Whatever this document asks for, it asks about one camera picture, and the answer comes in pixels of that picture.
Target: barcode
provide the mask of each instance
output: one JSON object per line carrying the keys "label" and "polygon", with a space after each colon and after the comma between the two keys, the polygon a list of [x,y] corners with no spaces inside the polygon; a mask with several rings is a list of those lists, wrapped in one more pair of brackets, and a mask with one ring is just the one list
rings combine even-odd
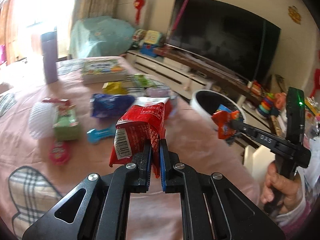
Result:
{"label": "barcode", "polygon": [[132,156],[128,135],[125,128],[116,130],[115,150],[118,160]]}

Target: yellow package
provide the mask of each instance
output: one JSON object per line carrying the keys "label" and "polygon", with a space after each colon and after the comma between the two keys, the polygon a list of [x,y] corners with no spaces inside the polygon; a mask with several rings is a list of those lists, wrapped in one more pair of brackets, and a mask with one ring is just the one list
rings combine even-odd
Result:
{"label": "yellow package", "polygon": [[102,92],[110,95],[126,95],[128,93],[128,91],[122,87],[121,82],[104,83]]}

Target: silver bolt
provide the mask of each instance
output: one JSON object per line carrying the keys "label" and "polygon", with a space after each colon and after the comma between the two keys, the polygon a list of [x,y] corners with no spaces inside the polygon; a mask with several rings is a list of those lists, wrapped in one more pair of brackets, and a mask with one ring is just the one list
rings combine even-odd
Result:
{"label": "silver bolt", "polygon": [[176,163],[174,167],[178,170],[184,169],[185,165],[183,163]]}
{"label": "silver bolt", "polygon": [[88,180],[95,181],[98,179],[98,174],[92,173],[88,176]]}
{"label": "silver bolt", "polygon": [[219,173],[219,172],[215,172],[214,174],[212,174],[212,176],[213,176],[214,179],[217,179],[217,180],[223,178],[222,174]]}
{"label": "silver bolt", "polygon": [[125,167],[129,170],[133,170],[136,167],[136,164],[135,163],[128,163]]}

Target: human hand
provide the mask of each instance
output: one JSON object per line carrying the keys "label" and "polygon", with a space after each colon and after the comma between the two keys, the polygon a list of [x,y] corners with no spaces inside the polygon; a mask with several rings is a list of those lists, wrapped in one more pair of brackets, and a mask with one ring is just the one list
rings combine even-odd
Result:
{"label": "human hand", "polygon": [[268,172],[266,174],[266,180],[260,200],[263,204],[273,201],[274,194],[271,187],[276,188],[284,194],[283,206],[279,211],[279,214],[286,214],[295,209],[301,202],[303,197],[301,178],[297,172],[294,180],[285,178],[276,172],[276,165],[270,163],[268,166]]}

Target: black television screen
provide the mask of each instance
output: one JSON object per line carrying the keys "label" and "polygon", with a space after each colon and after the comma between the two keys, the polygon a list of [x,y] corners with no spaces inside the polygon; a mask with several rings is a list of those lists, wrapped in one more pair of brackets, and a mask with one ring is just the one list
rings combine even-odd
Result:
{"label": "black television screen", "polygon": [[183,2],[175,0],[167,44],[212,60],[248,81],[264,79],[280,28],[228,3],[188,0],[176,29],[170,32]]}

